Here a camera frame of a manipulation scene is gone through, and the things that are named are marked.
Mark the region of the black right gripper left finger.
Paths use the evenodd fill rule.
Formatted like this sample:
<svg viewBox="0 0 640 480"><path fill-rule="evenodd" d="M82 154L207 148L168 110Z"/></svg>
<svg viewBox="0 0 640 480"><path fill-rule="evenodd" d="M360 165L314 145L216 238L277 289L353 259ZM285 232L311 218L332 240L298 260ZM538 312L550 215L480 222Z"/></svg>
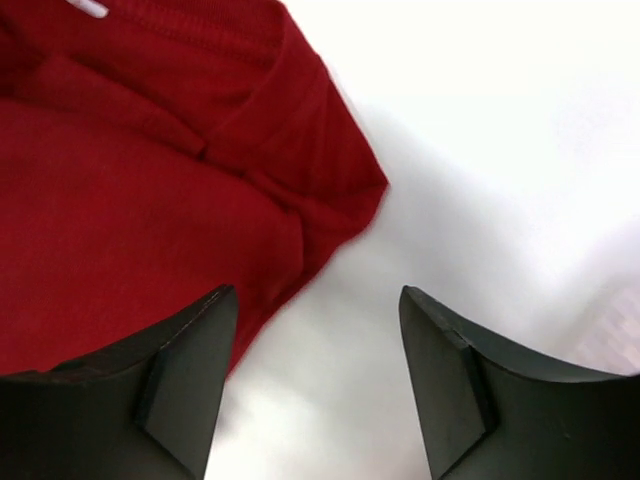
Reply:
<svg viewBox="0 0 640 480"><path fill-rule="evenodd" d="M5 479L201 479L235 336L222 286L46 372L1 379Z"/></svg>

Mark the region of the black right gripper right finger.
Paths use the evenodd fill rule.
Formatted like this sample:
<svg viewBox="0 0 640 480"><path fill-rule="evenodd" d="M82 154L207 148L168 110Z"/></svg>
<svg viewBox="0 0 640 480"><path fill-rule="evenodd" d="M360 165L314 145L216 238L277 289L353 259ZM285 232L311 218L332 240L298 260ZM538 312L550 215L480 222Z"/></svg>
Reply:
<svg viewBox="0 0 640 480"><path fill-rule="evenodd" d="M544 355L406 286L403 347L435 479L635 479L639 379Z"/></svg>

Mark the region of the dark red t shirt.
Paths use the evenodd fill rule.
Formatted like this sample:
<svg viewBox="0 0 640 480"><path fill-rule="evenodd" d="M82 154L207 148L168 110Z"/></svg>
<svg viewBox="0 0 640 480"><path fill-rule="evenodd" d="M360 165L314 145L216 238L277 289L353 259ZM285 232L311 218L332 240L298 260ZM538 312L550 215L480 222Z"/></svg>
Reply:
<svg viewBox="0 0 640 480"><path fill-rule="evenodd" d="M277 1L1 5L1 370L47 370L219 285L233 358L387 189Z"/></svg>

